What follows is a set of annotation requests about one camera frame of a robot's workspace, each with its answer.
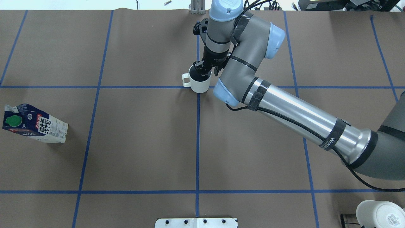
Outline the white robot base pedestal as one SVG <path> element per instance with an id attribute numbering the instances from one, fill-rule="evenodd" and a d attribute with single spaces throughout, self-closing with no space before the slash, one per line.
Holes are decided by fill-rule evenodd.
<path id="1" fill-rule="evenodd" d="M 158 219 L 155 228 L 237 228 L 234 218 L 162 218 Z"/>

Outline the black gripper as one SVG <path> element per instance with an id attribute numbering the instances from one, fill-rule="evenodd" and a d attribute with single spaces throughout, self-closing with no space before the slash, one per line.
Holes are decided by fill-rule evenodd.
<path id="1" fill-rule="evenodd" d="M 218 76 L 218 73 L 224 69 L 227 64 L 228 54 L 229 49 L 222 53 L 217 53 L 205 47 L 202 61 L 193 62 L 194 69 L 196 72 L 207 74 L 214 68 L 214 75 Z"/>

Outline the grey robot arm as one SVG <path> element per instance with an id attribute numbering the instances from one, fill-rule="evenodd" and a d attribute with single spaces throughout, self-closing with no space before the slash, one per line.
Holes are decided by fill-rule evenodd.
<path id="1" fill-rule="evenodd" d="M 222 71 L 214 95 L 229 106 L 270 115 L 325 151 L 342 155 L 355 173 L 385 180 L 404 180 L 404 95 L 377 131 L 358 129 L 304 100 L 257 77 L 263 59 L 272 59 L 285 31 L 257 17 L 242 0 L 214 0 L 209 18 L 197 22 L 193 33 L 204 43 L 201 61 L 189 70 L 190 81 L 209 82 Z"/>

